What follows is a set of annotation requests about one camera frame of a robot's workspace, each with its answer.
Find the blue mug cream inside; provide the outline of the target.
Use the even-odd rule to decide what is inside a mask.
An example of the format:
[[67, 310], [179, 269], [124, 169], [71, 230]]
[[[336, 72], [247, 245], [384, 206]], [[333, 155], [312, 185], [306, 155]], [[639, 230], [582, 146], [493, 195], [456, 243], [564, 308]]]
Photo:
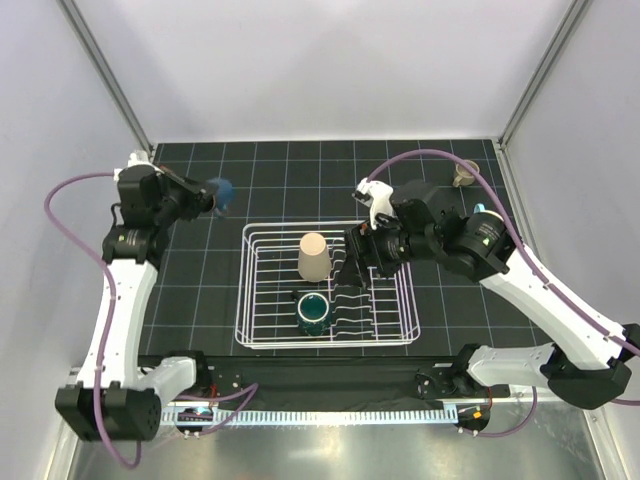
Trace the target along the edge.
[[488, 210], [483, 203], [477, 203], [473, 208], [474, 214], [487, 213]]

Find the beige paper cup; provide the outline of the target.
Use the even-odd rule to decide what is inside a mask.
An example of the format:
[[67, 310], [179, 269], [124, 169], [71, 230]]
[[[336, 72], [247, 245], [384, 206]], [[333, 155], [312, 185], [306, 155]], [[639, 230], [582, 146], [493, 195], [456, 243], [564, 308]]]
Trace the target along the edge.
[[325, 238], [317, 232], [305, 234], [299, 242], [298, 272], [308, 282], [321, 282], [331, 272], [331, 260]]

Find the dark green mug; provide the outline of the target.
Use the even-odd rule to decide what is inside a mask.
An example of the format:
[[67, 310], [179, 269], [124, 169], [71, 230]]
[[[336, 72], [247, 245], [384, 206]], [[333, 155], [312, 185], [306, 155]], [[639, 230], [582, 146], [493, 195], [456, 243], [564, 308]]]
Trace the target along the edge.
[[294, 301], [294, 316], [298, 329], [308, 336], [325, 334], [332, 322], [331, 303], [319, 292], [302, 293], [294, 290], [291, 294]]

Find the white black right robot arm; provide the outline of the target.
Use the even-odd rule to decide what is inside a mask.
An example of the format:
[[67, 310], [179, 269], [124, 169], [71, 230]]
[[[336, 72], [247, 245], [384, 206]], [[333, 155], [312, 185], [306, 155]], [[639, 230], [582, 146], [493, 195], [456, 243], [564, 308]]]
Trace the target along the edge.
[[458, 394], [509, 384], [547, 388], [586, 410], [619, 402], [632, 375], [626, 363], [639, 352], [638, 325], [614, 322], [564, 290], [506, 218], [487, 209], [463, 217], [421, 180], [394, 189], [363, 179], [353, 197], [369, 218], [345, 233], [337, 284], [367, 288], [405, 264], [433, 261], [494, 292], [549, 337], [538, 347], [465, 345], [449, 374]]

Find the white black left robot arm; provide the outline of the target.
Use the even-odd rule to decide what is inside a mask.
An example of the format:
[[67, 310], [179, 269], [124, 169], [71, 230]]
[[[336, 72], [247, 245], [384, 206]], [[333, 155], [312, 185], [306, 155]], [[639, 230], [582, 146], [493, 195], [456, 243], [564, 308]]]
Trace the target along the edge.
[[138, 365], [147, 303], [156, 284], [168, 231], [213, 210], [216, 185], [136, 162], [110, 174], [119, 200], [98, 263], [104, 286], [93, 338], [74, 384], [58, 389], [55, 408], [84, 441], [150, 441], [162, 409], [184, 394], [201, 400], [213, 384], [201, 351], [172, 351], [144, 374]]

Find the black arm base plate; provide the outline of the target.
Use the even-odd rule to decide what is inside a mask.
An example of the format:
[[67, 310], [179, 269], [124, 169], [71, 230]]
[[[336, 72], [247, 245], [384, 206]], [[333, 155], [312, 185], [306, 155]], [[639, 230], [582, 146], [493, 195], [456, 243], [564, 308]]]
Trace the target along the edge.
[[452, 357], [434, 356], [188, 356], [196, 386], [224, 396], [252, 384], [256, 400], [274, 410], [347, 410], [397, 400], [509, 396], [509, 387], [483, 387], [456, 370]]

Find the small speckled blue cup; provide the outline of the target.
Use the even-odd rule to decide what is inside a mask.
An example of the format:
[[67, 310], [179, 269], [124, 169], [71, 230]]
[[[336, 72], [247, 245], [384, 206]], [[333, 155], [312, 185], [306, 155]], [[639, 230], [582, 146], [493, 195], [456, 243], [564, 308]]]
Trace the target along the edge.
[[230, 205], [234, 198], [232, 183], [228, 179], [221, 177], [208, 179], [206, 183], [216, 189], [215, 206], [212, 210], [213, 216], [226, 216], [229, 213]]

